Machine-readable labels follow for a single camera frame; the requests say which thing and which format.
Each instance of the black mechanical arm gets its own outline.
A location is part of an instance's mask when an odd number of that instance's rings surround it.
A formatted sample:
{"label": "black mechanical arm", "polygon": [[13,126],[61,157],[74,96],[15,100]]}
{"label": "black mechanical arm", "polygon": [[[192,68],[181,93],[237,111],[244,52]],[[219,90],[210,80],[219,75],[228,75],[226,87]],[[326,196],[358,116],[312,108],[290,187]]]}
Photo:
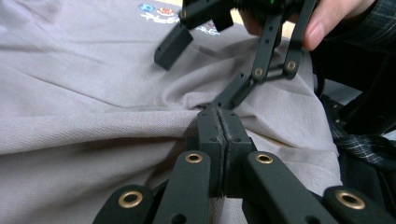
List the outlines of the black mechanical arm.
{"label": "black mechanical arm", "polygon": [[[294,78],[299,67],[304,28],[316,0],[184,0],[180,24],[155,52],[155,62],[169,69],[190,44],[192,29],[213,20],[218,31],[231,25],[230,9],[256,13],[263,31],[250,74],[241,74],[198,114],[198,136],[187,139],[170,178],[156,189],[131,185],[107,200],[93,223],[210,223],[210,198],[240,198],[249,224],[396,223],[393,217],[354,189],[333,187],[321,198],[307,190],[274,154],[258,151],[232,111],[257,85]],[[280,74],[267,77],[281,25],[300,12]]]}

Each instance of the gray fabric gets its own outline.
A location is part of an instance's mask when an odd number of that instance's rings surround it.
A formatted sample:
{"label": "gray fabric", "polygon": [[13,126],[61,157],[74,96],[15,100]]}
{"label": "gray fabric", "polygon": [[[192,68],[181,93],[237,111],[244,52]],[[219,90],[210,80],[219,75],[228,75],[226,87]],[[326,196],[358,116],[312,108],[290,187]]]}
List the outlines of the gray fabric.
{"label": "gray fabric", "polygon": [[[92,223],[128,184],[165,180],[198,105],[250,71],[258,40],[205,24],[170,71],[153,52],[175,17],[138,1],[0,2],[0,222]],[[276,50],[282,63],[288,42]],[[307,53],[294,80],[256,88],[235,112],[259,150],[278,155],[317,194],[340,185],[337,152],[313,93]],[[217,221],[243,223],[240,201]]]}

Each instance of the metal screw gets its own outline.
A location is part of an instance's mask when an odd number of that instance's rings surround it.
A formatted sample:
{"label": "metal screw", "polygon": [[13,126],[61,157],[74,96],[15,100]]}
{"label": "metal screw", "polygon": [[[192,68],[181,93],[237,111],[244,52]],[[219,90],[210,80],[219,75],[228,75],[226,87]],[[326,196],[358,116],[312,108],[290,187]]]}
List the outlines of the metal screw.
{"label": "metal screw", "polygon": [[290,61],[288,63],[288,70],[292,71],[294,68],[296,68],[297,63],[295,61]]}

